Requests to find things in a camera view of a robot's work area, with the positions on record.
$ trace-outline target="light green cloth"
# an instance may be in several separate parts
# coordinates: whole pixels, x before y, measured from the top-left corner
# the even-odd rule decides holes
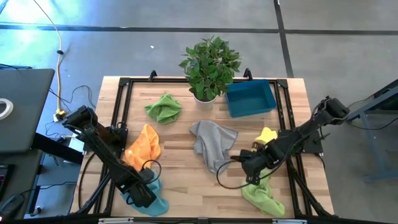
[[[269,170],[263,169],[260,173],[260,177],[264,177],[269,172]],[[284,205],[271,198],[271,188],[268,186],[268,180],[270,178],[271,177],[268,176],[260,180],[258,186],[250,184],[243,187],[242,195],[254,206],[260,208],[261,213],[271,214],[275,217],[283,217],[285,215]]]
[[[181,105],[169,93],[161,96],[153,105],[145,106],[147,114],[159,124],[169,124],[177,120],[181,109]]]

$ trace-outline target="wooden tabletop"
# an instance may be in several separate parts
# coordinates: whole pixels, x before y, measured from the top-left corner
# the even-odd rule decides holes
[[[104,77],[99,100],[96,108],[98,121],[104,125],[111,124],[111,118],[118,89],[120,77]],[[304,80],[301,78],[288,78],[290,99],[292,102],[294,119],[297,126],[303,124],[310,117],[307,92]],[[195,137],[189,133],[191,125],[198,120],[211,120],[227,128],[239,131],[238,139],[230,155],[239,154],[240,149],[249,149],[254,138],[257,137],[263,127],[278,130],[279,119],[276,110],[269,113],[246,116],[242,118],[231,118],[224,97],[218,97],[211,111],[198,111],[192,94],[188,91],[188,83],[135,83],[132,88],[132,97],[127,119],[129,136],[127,147],[138,137],[144,124],[150,124],[157,131],[160,138],[162,153],[158,161],[162,164],[163,181],[162,197],[168,200],[169,211],[163,217],[218,217],[218,218],[272,218],[271,215],[263,215],[259,209],[246,201],[241,190],[228,190],[218,185],[216,177],[203,163],[203,156],[195,155],[193,142]],[[170,93],[182,105],[183,110],[180,117],[174,123],[161,125],[152,120],[144,110],[145,105],[159,100],[164,93]],[[287,114],[285,99],[282,90],[282,107]],[[119,120],[124,108],[123,91]],[[326,181],[325,171],[319,158],[314,155],[303,154],[303,164],[308,188],[312,191],[324,208],[333,213],[330,193]],[[88,156],[85,156],[81,169],[83,169]],[[88,165],[82,183],[82,203],[93,193],[98,185],[102,162],[95,156]],[[239,163],[231,164],[225,172],[220,175],[220,181],[228,186],[234,187],[242,184],[245,179]],[[292,199],[290,196],[289,180],[285,164],[271,177],[270,186],[272,196],[280,201],[286,208],[285,218],[294,217]],[[298,190],[300,208],[304,211],[302,193]],[[108,195],[108,188],[104,191],[104,209]],[[71,212],[78,210],[77,188],[72,204]],[[116,189],[112,216],[144,217],[125,203]]]

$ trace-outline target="blue container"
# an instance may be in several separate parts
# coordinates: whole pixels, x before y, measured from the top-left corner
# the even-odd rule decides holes
[[[225,94],[229,114],[233,118],[270,112],[276,107],[267,80],[254,80],[228,85]]]

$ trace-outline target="gray floor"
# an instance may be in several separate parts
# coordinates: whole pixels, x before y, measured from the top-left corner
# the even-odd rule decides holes
[[[63,25],[278,28],[271,0],[40,0],[39,3],[56,24]],[[398,2],[393,0],[280,0],[280,6],[287,29],[398,29]],[[49,24],[28,0],[9,0],[0,14],[0,22]],[[61,35],[66,52],[61,66],[62,96],[69,100],[75,87],[88,85],[96,102],[104,75],[149,75],[153,69],[159,75],[182,75],[177,65],[185,47],[213,34],[65,31]],[[287,76],[279,34],[223,33],[220,36],[241,52],[243,67],[251,68],[254,76]],[[394,81],[398,77],[397,42],[396,35],[287,35],[294,76],[305,79],[312,106],[326,95],[349,104]],[[55,68],[57,47],[58,37],[54,31],[0,30],[1,63]],[[55,80],[52,88],[56,89]],[[75,92],[71,110],[88,104],[86,91]],[[38,132],[45,132],[44,124],[51,121],[55,107],[56,99],[49,95]],[[376,127],[392,118],[376,117],[371,124]],[[380,150],[390,161],[396,161],[398,156],[396,152],[386,152],[397,146],[398,140],[393,135],[397,127],[398,124],[393,124],[376,135]],[[52,132],[66,133],[57,124],[50,125],[49,133]],[[344,124],[325,128],[325,132],[332,133],[323,146],[336,214],[395,223],[398,182],[363,182],[366,174],[375,172],[364,131]],[[70,164],[55,167],[49,158],[46,158],[46,167],[47,175],[40,177],[43,185],[62,183],[65,177],[68,181],[77,179],[78,167]],[[51,211],[42,215],[65,214],[72,192],[70,186],[43,191],[38,204]],[[46,204],[46,198],[52,198],[53,194],[59,194],[56,202]]]

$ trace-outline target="yellow cable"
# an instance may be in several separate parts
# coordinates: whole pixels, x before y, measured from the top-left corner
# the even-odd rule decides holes
[[[58,34],[58,38],[60,39],[60,48],[59,48],[59,50],[61,50],[62,51],[62,38],[61,38],[61,35],[60,35],[60,33],[59,33],[59,31],[58,31],[58,29],[57,29],[57,26],[54,24],[54,22],[51,20],[51,18],[49,17],[49,15],[47,15],[47,13],[45,13],[45,11],[42,9],[42,7],[37,3],[37,1],[36,0],[33,0],[35,3],[36,3],[36,5],[42,10],[42,12],[45,14],[45,16],[47,16],[47,18],[50,20],[50,22],[52,23],[52,25],[54,26],[54,28],[55,28],[55,31],[57,31],[57,34]],[[58,96],[59,97],[57,97],[57,114],[59,113],[59,112],[61,112],[61,100],[60,100],[60,97],[61,97],[61,76],[60,76],[60,66],[61,66],[61,54],[58,54],[58,60],[57,60],[57,81],[58,81]]]

